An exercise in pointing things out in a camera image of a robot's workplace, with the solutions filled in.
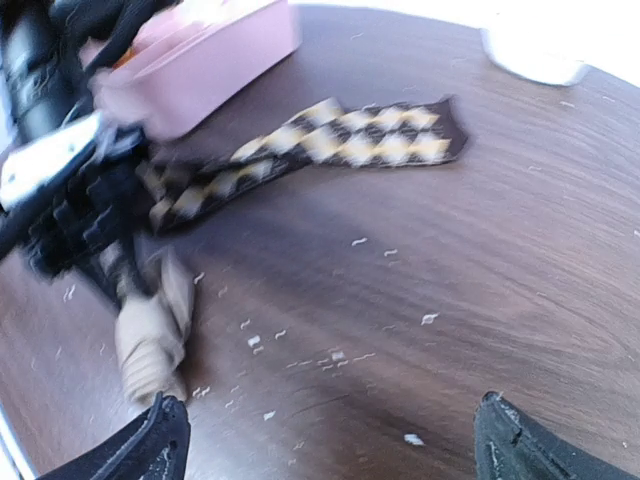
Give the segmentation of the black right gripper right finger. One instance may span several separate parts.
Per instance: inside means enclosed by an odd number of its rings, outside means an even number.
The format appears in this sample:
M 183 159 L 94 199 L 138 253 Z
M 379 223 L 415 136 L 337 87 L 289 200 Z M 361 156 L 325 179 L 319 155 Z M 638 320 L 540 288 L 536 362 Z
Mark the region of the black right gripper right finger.
M 502 394 L 474 413 L 478 479 L 628 479 L 630 474 L 562 440 Z

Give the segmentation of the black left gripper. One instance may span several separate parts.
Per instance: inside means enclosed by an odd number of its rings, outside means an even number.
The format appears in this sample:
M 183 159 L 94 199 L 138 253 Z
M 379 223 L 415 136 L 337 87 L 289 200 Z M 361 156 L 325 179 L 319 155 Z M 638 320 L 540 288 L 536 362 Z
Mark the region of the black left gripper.
M 153 289 L 136 258 L 135 235 L 151 198 L 136 173 L 148 158 L 139 127 L 92 140 L 52 179 L 1 212 L 1 255 L 19 249 L 34 271 L 78 270 L 116 307 Z

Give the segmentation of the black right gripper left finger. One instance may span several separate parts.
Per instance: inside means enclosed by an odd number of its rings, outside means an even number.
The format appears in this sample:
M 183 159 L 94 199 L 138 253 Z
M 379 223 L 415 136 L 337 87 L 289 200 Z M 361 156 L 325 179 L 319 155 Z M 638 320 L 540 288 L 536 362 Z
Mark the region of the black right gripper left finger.
M 104 442 L 41 480 L 185 478 L 190 423 L 183 401 L 156 394 L 148 409 Z

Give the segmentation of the brown argyle patterned sock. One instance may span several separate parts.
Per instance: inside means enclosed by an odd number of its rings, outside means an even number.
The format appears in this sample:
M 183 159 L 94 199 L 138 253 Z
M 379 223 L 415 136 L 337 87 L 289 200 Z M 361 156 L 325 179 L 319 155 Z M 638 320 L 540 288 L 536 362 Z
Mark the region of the brown argyle patterned sock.
M 144 161 L 136 174 L 151 197 L 150 226 L 156 233 L 165 233 L 308 166 L 437 166 L 457 160 L 468 140 L 452 98 L 431 104 L 368 105 L 351 111 L 328 98 L 227 158 Z

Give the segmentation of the tan ribbed sock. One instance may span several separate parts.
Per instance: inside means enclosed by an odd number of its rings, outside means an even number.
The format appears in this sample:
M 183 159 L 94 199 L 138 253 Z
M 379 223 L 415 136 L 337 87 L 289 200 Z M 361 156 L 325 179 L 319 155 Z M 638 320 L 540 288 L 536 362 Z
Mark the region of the tan ribbed sock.
M 159 392 L 181 401 L 186 388 L 178 371 L 186 355 L 195 306 L 191 271 L 172 248 L 154 254 L 144 278 L 155 288 L 146 297 L 129 292 L 118 314 L 114 342 L 128 400 L 150 405 Z

